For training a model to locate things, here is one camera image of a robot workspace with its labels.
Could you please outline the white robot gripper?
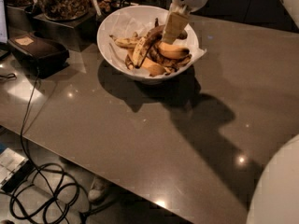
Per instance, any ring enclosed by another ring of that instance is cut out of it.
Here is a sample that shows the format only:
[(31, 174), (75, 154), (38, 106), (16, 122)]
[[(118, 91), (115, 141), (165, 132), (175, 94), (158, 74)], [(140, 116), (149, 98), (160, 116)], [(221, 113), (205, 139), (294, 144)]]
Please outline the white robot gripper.
[(189, 23), (190, 12), (201, 9), (208, 0), (171, 0), (162, 41), (173, 44)]

